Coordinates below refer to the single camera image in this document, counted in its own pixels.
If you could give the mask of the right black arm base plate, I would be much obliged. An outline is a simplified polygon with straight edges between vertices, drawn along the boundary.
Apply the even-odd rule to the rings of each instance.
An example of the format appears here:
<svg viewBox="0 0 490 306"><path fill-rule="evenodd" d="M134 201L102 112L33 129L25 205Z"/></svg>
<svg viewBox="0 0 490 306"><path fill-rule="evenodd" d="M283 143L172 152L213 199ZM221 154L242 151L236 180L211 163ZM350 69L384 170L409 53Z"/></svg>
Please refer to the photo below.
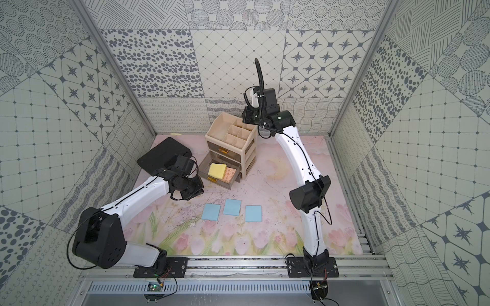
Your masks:
<svg viewBox="0 0 490 306"><path fill-rule="evenodd" d="M289 278L336 278L339 270L336 259L330 257L327 261L318 265L307 264L303 257L287 256L285 264Z"/></svg>

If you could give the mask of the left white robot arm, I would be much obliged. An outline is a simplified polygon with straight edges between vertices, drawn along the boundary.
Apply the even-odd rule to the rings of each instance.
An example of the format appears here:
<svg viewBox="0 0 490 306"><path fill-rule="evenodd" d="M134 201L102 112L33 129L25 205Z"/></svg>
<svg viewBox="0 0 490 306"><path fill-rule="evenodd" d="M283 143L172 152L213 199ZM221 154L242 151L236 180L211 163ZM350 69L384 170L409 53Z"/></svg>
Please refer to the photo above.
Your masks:
<svg viewBox="0 0 490 306"><path fill-rule="evenodd" d="M188 177L162 169L120 199L99 209L85 209L70 239L72 254L101 269L132 265L155 275L163 274L167 251L126 241L124 228L150 204L175 191L181 200L189 201L204 193L204 184L198 175Z"/></svg>

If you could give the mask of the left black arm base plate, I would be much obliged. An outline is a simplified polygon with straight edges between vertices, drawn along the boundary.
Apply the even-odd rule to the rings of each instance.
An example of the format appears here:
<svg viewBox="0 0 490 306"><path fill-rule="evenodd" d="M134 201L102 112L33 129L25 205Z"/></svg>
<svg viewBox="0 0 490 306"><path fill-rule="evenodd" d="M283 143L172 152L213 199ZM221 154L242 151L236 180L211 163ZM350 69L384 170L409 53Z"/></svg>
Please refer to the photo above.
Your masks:
<svg viewBox="0 0 490 306"><path fill-rule="evenodd" d="M173 276L176 279L184 278L188 266L189 258L186 257L165 257L159 258L154 266L137 266L133 277L136 279L161 278L165 275Z"/></svg>

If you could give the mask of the clear grey drawer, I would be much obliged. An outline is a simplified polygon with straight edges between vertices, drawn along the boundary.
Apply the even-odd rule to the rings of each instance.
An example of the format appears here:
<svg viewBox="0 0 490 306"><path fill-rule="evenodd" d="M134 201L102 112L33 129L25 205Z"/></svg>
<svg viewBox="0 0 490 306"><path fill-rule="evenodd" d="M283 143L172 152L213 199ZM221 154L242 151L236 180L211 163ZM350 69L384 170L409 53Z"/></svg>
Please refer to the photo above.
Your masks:
<svg viewBox="0 0 490 306"><path fill-rule="evenodd" d="M199 176L231 190L232 185L240 181L241 165L214 152L208 152L199 164Z"/></svg>
<svg viewBox="0 0 490 306"><path fill-rule="evenodd" d="M209 150L237 162L242 162L243 158L247 159L250 156L250 151L255 149L254 141L252 141L250 145L246 146L245 149L238 149L232 145L229 145L229 148L225 148L210 141L207 141L207 145Z"/></svg>

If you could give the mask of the beige desktop drawer organizer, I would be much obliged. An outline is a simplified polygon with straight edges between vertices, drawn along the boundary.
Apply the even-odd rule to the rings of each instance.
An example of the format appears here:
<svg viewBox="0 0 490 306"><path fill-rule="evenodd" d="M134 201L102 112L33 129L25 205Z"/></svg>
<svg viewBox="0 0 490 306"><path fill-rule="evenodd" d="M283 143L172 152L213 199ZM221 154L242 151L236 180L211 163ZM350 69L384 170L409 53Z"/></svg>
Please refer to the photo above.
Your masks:
<svg viewBox="0 0 490 306"><path fill-rule="evenodd" d="M238 149L245 149L254 141L255 149L250 151L250 156L247 159L243 158L242 162L235 161L241 165L241 178L245 179L256 160L257 136L257 126L245 124L241 118L222 112L205 134L205 139L225 148L232 145Z"/></svg>

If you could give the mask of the yellow sticky pad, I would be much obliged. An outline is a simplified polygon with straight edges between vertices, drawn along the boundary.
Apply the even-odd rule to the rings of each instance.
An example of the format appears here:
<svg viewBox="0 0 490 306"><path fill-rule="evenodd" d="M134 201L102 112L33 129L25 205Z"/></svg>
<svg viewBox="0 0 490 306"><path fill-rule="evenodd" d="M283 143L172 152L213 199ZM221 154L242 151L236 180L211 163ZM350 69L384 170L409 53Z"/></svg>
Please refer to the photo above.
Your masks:
<svg viewBox="0 0 490 306"><path fill-rule="evenodd" d="M211 163L208 170L208 175L215 179L222 179L226 168L227 165L225 164Z"/></svg>

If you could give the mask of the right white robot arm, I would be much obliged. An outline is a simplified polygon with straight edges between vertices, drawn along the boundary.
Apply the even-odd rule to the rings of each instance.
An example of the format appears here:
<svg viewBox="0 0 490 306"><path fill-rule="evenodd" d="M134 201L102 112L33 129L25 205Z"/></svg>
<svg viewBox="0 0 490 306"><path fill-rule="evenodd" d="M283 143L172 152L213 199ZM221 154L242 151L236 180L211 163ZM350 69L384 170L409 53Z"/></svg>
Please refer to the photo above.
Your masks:
<svg viewBox="0 0 490 306"><path fill-rule="evenodd" d="M323 176L314 166L290 112L268 115L258 107L246 106L242 122L269 131L285 152L298 184L289 192L289 197L302 220L304 260L310 268L327 264L329 251L322 235L321 218L324 215L320 208L331 185L329 176Z"/></svg>

